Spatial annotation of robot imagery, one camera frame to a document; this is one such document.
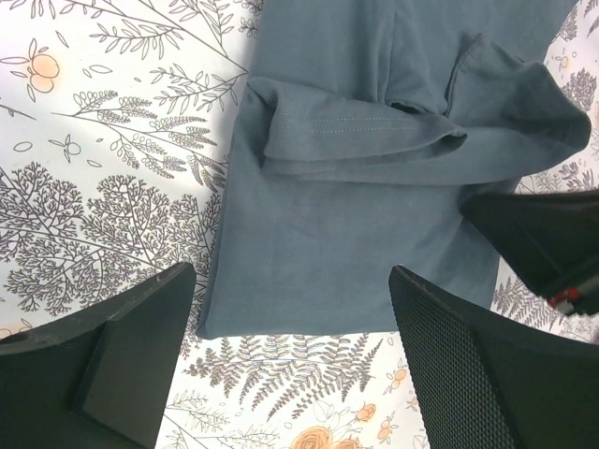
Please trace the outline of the floral patterned table mat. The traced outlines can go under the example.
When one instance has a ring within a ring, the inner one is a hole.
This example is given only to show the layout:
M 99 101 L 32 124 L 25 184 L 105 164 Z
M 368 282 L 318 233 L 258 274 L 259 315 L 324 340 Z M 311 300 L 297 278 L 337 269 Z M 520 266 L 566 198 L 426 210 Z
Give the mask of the floral patterned table mat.
M 197 275 L 154 447 L 429 448 L 400 333 L 197 334 L 233 128 L 268 1 L 1 5 L 1 337 L 178 263 Z M 598 185 L 598 5 L 571 1 L 544 66 L 587 146 L 513 192 Z M 490 309 L 589 341 L 499 259 Z

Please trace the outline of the blue-grey t-shirt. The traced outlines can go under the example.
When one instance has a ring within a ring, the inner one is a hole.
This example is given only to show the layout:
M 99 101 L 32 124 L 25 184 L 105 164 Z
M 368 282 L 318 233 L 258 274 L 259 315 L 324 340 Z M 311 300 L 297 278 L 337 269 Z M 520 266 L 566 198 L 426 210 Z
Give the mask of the blue-grey t-shirt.
M 483 308 L 499 256 L 460 214 L 583 150 L 544 66 L 571 1 L 268 1 L 197 334 L 392 331 L 404 265 Z

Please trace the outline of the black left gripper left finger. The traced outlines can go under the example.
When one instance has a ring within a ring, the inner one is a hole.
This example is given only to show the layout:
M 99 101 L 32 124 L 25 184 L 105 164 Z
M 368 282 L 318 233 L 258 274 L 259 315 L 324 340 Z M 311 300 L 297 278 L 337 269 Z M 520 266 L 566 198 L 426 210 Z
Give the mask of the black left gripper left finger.
M 178 263 L 1 341 L 4 448 L 153 448 L 195 290 Z

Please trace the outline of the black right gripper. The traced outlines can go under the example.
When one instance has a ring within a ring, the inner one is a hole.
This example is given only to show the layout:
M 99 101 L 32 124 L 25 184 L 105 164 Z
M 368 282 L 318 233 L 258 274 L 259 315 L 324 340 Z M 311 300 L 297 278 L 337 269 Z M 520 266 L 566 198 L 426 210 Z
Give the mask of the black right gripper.
M 536 296 L 570 316 L 598 313 L 598 192 L 473 196 L 460 213 Z

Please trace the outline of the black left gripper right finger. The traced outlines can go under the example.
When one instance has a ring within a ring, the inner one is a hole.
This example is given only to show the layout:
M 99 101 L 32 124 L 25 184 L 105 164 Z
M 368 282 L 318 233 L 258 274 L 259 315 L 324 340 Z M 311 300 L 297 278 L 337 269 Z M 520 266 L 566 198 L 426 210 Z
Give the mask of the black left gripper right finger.
M 597 447 L 597 346 L 504 318 L 404 267 L 388 283 L 430 447 Z

